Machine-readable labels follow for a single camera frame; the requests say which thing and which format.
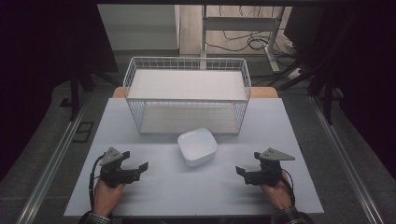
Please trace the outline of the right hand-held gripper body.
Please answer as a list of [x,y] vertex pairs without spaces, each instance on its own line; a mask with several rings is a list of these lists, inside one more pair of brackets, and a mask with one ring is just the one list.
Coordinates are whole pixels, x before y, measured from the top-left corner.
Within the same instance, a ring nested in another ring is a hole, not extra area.
[[283,179],[281,161],[294,161],[295,158],[289,154],[269,147],[261,154],[260,171],[246,172],[244,180],[247,185],[267,185],[274,187]]

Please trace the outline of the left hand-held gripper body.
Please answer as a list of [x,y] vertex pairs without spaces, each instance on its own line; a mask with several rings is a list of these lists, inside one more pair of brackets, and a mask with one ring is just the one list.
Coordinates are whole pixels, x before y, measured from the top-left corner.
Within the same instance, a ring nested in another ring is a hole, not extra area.
[[110,147],[100,161],[100,178],[111,188],[119,184],[132,184],[140,179],[139,169],[123,170],[121,168],[122,153],[114,147]]

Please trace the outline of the white square bowl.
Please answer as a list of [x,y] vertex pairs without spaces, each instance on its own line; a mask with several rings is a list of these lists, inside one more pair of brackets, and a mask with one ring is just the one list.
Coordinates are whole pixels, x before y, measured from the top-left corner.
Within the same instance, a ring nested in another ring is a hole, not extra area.
[[177,143],[186,164],[190,167],[213,160],[218,148],[215,137],[206,128],[181,134]]

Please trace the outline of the white wire shelf rack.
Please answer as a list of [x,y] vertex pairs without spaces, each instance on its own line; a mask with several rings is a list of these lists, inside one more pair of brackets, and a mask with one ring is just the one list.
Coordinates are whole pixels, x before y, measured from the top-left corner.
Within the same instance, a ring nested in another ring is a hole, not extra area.
[[140,133],[238,134],[251,81],[240,58],[133,57],[123,94]]

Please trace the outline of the person's right hand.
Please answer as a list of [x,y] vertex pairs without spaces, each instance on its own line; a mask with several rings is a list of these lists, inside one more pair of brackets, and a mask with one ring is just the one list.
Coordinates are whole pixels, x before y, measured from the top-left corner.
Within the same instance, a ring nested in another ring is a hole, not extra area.
[[260,188],[276,210],[292,207],[290,191],[282,181],[279,181],[274,187],[260,185]]

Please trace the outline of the person's left hand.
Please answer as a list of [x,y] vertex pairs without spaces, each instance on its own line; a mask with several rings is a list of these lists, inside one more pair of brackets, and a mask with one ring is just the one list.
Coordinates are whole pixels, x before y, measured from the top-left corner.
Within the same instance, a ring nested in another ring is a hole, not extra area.
[[124,188],[124,184],[111,188],[102,179],[99,179],[94,190],[92,211],[96,215],[109,217],[120,202]]

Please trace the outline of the black stand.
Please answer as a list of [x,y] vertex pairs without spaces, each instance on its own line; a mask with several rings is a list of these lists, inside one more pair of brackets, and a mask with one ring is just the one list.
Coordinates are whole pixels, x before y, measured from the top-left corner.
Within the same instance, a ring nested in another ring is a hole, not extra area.
[[120,86],[120,82],[107,72],[100,71],[91,65],[73,65],[70,73],[71,121],[76,119],[80,108],[78,87],[81,86],[84,91],[93,91],[95,88],[92,75],[98,76],[114,87]]
[[331,69],[331,60],[324,58],[316,65],[308,67],[300,75],[287,81],[280,86],[272,84],[277,90],[286,90],[308,78],[312,80],[307,87],[309,95],[318,95],[320,91],[324,91],[323,116],[329,125],[332,125],[332,88],[333,74]]

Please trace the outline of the white power strip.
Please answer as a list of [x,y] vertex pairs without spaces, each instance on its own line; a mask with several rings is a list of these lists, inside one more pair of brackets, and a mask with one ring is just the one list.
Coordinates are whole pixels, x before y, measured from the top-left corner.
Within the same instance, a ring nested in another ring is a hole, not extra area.
[[298,77],[303,71],[304,70],[301,68],[296,68],[287,76],[287,79],[294,79]]

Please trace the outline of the white cabinet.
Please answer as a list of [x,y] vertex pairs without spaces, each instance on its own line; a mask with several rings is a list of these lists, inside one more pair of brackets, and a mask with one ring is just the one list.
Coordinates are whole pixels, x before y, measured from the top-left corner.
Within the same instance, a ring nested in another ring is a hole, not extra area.
[[113,50],[179,49],[179,5],[97,6]]

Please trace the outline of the metal floor rail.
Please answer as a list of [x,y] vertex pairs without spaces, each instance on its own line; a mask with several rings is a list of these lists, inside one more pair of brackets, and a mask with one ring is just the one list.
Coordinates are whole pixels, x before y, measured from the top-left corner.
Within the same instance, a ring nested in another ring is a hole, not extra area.
[[309,96],[308,99],[314,107],[319,122],[321,123],[330,143],[332,144],[334,153],[336,154],[344,172],[346,173],[346,177],[353,188],[368,221],[370,224],[385,224],[383,218],[379,214],[373,197],[361,180],[361,177],[358,174],[351,159],[347,155],[346,149],[342,144],[338,134],[336,133],[336,130],[330,124],[330,122],[326,120],[324,116],[324,108],[321,105],[319,98],[315,96]]
[[92,95],[90,93],[83,94],[80,103],[80,110],[77,112],[75,118],[68,123],[60,143],[51,154],[45,169],[38,178],[35,187],[25,206],[21,210],[21,213],[15,224],[33,224],[37,212],[39,211],[39,208],[45,199],[50,185],[64,159],[64,155],[71,144],[73,135],[76,133],[78,125],[80,124],[81,119],[86,112],[91,96]]

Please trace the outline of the white metal desk frame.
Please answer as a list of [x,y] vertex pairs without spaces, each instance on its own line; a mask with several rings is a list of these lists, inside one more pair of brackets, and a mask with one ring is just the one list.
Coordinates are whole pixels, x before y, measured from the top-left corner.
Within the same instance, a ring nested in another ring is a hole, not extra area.
[[275,58],[274,45],[283,19],[285,7],[281,7],[277,15],[272,18],[261,17],[208,17],[207,6],[202,6],[202,43],[200,56],[206,57],[206,32],[207,31],[255,31],[269,32],[269,40],[264,47],[268,62],[274,73],[279,73],[280,68]]

